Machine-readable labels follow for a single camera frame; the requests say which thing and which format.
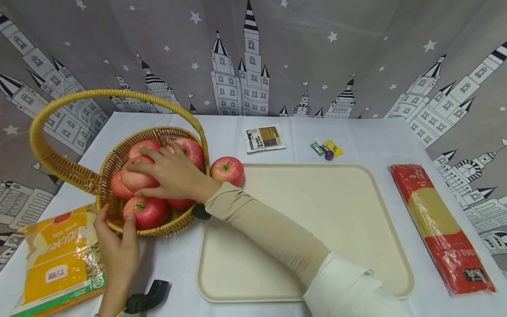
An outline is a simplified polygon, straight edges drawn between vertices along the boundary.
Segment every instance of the white sleeve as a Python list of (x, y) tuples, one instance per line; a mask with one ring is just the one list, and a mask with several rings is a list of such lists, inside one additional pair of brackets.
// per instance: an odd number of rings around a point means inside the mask
[(303, 299), (313, 317), (410, 317), (370, 270), (332, 252)]

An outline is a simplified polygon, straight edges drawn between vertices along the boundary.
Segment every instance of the plastic tray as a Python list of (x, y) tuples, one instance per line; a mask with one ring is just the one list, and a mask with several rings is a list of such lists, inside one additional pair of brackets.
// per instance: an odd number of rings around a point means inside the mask
[[(373, 270), (399, 298), (412, 268), (375, 178), (356, 164), (246, 164), (245, 191), (312, 232), (332, 251)], [(216, 218), (204, 225), (197, 288), (210, 302), (302, 301), (281, 263)]]

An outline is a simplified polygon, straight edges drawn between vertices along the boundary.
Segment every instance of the table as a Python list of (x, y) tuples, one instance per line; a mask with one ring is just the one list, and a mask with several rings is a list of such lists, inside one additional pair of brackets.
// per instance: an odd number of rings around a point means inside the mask
[[(245, 163), (358, 163), (376, 177), (398, 235), (411, 262), (416, 278), (413, 295), (404, 305), (414, 317), (503, 315), (507, 301), (507, 280), (489, 255), (474, 228), (460, 209), (426, 151), (403, 119), (315, 119), (279, 117), (197, 116), (209, 145), (211, 162), (222, 156), (235, 156)], [(278, 124), (287, 148), (247, 154), (241, 131)], [(154, 126), (179, 126), (195, 133), (177, 115), (114, 113), (80, 161), (83, 166), (99, 171), (102, 161), (117, 143), (128, 135)], [(332, 138), (344, 154), (326, 162), (311, 148), (317, 138)], [(398, 193), (387, 166), (393, 163), (419, 163), (426, 169), (451, 213), (468, 235), (499, 293), (481, 292), (452, 297), (448, 294), (428, 252)], [(94, 197), (64, 184), (41, 219), (54, 217), (94, 201)], [(239, 303), (211, 304), (196, 288), (197, 261), (203, 225), (195, 221), (182, 232), (170, 237), (143, 237), (141, 264), (133, 285), (135, 292), (147, 292), (154, 279), (172, 283), (167, 301), (150, 310), (148, 316), (311, 316), (304, 303)], [(0, 273), (0, 311), (10, 311), (22, 294), (25, 280), (24, 242)], [(90, 299), (56, 316), (91, 317), (100, 298)]]

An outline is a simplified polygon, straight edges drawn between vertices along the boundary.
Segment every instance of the pasta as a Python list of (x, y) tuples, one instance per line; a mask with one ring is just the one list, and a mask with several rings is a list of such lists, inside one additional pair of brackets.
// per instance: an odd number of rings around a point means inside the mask
[(20, 229), (28, 243), (23, 296), (12, 317), (42, 316), (104, 291), (104, 261), (87, 205)]
[(496, 292), (467, 236), (420, 165), (391, 165), (391, 173), (437, 269), (453, 294)]

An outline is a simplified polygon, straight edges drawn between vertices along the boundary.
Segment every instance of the red package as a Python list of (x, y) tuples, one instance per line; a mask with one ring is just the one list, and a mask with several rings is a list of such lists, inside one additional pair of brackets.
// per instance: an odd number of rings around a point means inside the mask
[(496, 292), (474, 247), (421, 165), (389, 167), (419, 234), (454, 294)]

